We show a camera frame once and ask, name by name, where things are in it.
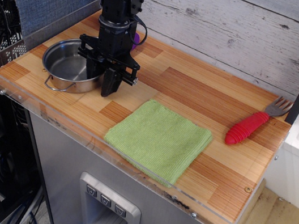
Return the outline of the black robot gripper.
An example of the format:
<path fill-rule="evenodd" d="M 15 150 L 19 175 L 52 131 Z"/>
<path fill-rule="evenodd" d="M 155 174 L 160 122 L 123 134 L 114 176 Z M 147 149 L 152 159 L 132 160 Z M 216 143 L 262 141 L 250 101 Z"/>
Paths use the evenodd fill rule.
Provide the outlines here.
<path fill-rule="evenodd" d="M 115 93 L 121 82 L 136 84 L 139 64 L 131 57 L 137 24 L 115 24 L 99 18 L 99 36 L 80 35 L 79 54 L 86 58 L 87 78 L 96 78 L 104 73 L 101 96 Z"/>

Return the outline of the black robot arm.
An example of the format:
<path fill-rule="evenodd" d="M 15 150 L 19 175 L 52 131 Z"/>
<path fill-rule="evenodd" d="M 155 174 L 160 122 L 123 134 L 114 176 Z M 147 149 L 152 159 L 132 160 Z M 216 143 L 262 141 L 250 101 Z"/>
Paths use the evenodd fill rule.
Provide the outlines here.
<path fill-rule="evenodd" d="M 131 56 L 131 51 L 145 42 L 136 33 L 137 26 L 144 25 L 137 16 L 142 11 L 143 2 L 101 0 L 99 36 L 80 36 L 79 54 L 87 60 L 87 77 L 104 76 L 103 97 L 115 93 L 123 81 L 131 86 L 137 82 L 140 66 Z"/>

